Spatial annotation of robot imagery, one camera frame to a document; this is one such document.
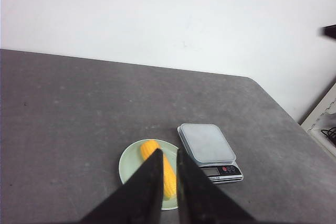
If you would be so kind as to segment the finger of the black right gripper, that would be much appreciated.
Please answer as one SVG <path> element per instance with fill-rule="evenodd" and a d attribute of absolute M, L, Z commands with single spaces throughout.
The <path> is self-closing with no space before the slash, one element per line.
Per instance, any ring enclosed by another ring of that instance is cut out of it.
<path fill-rule="evenodd" d="M 321 34 L 329 38 L 336 38 L 336 25 L 322 27 Z"/>

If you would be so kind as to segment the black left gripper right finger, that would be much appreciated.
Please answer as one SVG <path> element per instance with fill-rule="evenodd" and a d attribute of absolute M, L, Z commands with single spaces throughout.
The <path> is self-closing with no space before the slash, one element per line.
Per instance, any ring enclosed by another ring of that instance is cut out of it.
<path fill-rule="evenodd" d="M 177 151 L 180 223 L 256 223 L 256 219 L 214 185 L 189 155 Z"/>

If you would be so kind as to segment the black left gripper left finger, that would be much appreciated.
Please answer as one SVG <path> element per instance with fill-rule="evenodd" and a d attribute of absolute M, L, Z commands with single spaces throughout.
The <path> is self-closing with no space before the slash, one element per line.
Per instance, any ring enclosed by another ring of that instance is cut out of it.
<path fill-rule="evenodd" d="M 156 149 L 118 190 L 79 223 L 159 223 L 163 200 L 163 152 Z"/>

